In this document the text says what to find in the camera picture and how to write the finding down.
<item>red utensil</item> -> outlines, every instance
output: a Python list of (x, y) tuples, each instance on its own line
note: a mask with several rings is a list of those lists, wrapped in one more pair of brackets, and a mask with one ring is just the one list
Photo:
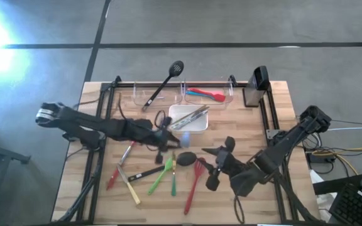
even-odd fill
[(184, 208), (184, 215), (188, 214), (188, 212), (189, 212), (189, 208), (191, 207), (191, 203), (192, 203), (192, 198), (194, 197), (194, 193), (195, 193), (196, 183), (198, 182), (198, 179), (204, 173), (205, 170), (206, 170), (205, 166), (202, 163), (200, 163), (200, 161), (196, 160), (195, 164), (194, 164), (195, 181), (194, 181), (194, 185), (192, 185), (191, 192), (189, 193), (189, 196), (187, 199), (187, 204), (185, 205), (185, 208)]
[[(131, 151), (132, 146), (134, 146), (135, 141), (132, 141), (131, 145), (129, 145), (129, 147), (126, 149), (123, 157), (121, 158), (121, 160), (119, 160), (119, 165), (122, 166), (126, 157), (128, 156), (129, 152)], [(116, 167), (116, 170), (112, 173), (112, 176), (110, 177), (110, 180), (107, 183), (107, 188), (106, 190), (109, 190), (110, 188), (112, 188), (112, 186), (114, 186), (114, 182), (116, 181), (116, 178), (118, 176), (118, 167)]]
[(210, 95), (211, 97), (214, 98), (215, 101), (218, 101), (218, 102), (224, 102), (226, 100), (225, 95), (214, 94), (214, 93), (209, 92), (209, 91), (203, 91), (203, 90), (195, 89), (195, 88), (188, 88), (188, 91), (193, 91), (193, 92), (197, 92), (197, 93), (200, 93), (200, 94)]

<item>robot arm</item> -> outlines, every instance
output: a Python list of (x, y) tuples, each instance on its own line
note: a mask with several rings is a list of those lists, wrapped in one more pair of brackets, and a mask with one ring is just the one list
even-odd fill
[(59, 128), (65, 138), (76, 137), (90, 149), (98, 149), (104, 136), (116, 141), (136, 141), (166, 151), (179, 148), (180, 141), (167, 130), (171, 118), (163, 119), (163, 127), (153, 131), (148, 119), (101, 119), (73, 110), (61, 103), (43, 103), (36, 115), (42, 127)]
[(292, 149), (313, 132), (325, 132), (330, 126), (331, 118), (316, 106), (308, 107), (301, 115), (300, 122), (285, 132), (280, 131), (272, 140), (271, 145), (258, 151), (246, 163), (237, 160), (231, 153), (234, 149), (234, 139), (226, 139), (226, 147), (217, 149), (202, 149), (216, 155), (217, 167), (205, 164), (210, 177), (206, 187), (216, 191), (219, 185), (220, 172), (229, 175), (230, 185), (234, 193), (247, 196), (257, 183), (265, 184), (279, 172), (283, 160)]

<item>wooden table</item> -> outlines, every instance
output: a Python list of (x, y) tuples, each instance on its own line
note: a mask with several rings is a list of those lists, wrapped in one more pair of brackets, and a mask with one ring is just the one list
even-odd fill
[[(97, 99), (101, 83), (85, 83), (81, 102)], [(296, 124), (292, 101), (285, 81), (271, 82), (273, 96), (277, 108), (278, 120), (281, 129), (288, 130)], [(191, 147), (186, 150), (193, 151), (198, 157), (204, 157), (209, 163), (214, 163), (215, 157), (201, 151), (201, 148), (218, 147), (224, 144), (227, 136), (236, 140), (233, 154), (242, 162), (247, 161), (252, 155), (266, 146), (265, 133), (261, 118), (260, 108), (245, 108), (243, 105), (242, 88), (234, 89), (233, 101), (226, 109), (211, 108), (209, 111), (209, 127), (202, 134), (191, 136)], [(120, 118), (116, 109), (116, 102), (121, 92), (121, 107), (126, 117), (147, 118), (154, 120), (159, 109), (149, 108), (146, 113), (140, 111), (141, 106), (135, 105), (132, 100), (132, 88), (116, 88), (115, 105), (111, 112), (112, 118)], [(96, 113), (97, 104), (81, 105), (79, 110), (88, 114)], [(112, 224), (237, 224), (233, 210), (233, 192), (229, 185), (227, 175), (221, 174), (220, 185), (216, 192), (206, 188), (205, 182), (208, 174), (205, 172), (200, 178), (195, 191), (192, 206), (188, 215), (184, 215), (184, 206), (194, 180), (193, 166), (177, 167), (177, 196), (171, 196), (171, 173), (167, 173), (162, 182), (152, 195), (147, 191), (156, 180), (158, 174), (147, 176), (132, 182), (132, 186), (138, 194), (141, 204), (135, 205), (127, 186), (119, 176), (114, 188), (106, 191), (106, 183), (116, 163), (121, 159), (130, 142), (118, 142), (108, 139), (104, 165), (100, 181), (99, 198), (96, 206), (94, 223)], [(78, 150), (79, 143), (72, 143), (68, 154)], [(156, 167), (154, 164), (156, 152), (147, 150), (146, 146), (135, 146), (126, 159), (123, 169), (128, 176)], [(84, 176), (84, 168), (87, 152), (80, 152), (73, 156), (65, 164), (62, 180), (58, 191), (57, 201), (52, 220), (61, 217), (75, 198), (79, 195)], [(293, 189), (309, 209), (311, 214), (319, 217), (319, 211), (314, 195), (314, 189), (309, 176), (307, 162), (301, 149), (295, 148), (289, 164)], [(284, 196), (286, 211), (289, 213), (288, 201)], [(257, 185), (247, 196), (240, 197), (245, 213), (246, 223), (278, 223), (277, 201), (273, 184)], [(89, 213), (86, 202), (85, 216)]]

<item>keyboard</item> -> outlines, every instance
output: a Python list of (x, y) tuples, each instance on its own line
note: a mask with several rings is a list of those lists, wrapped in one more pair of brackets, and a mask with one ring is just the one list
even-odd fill
[(346, 225), (362, 225), (362, 191), (346, 185), (337, 194), (329, 212)]

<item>metal tongs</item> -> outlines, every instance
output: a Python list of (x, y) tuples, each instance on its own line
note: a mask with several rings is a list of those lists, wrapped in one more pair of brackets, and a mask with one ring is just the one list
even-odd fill
[(201, 116), (204, 116), (207, 113), (208, 108), (209, 107), (206, 105), (199, 107), (197, 110), (191, 112), (190, 114), (187, 114), (186, 116), (182, 117), (181, 119), (170, 124), (170, 128), (173, 130), (179, 130), (179, 129), (183, 128), (187, 124), (195, 121), (196, 119), (200, 118)]

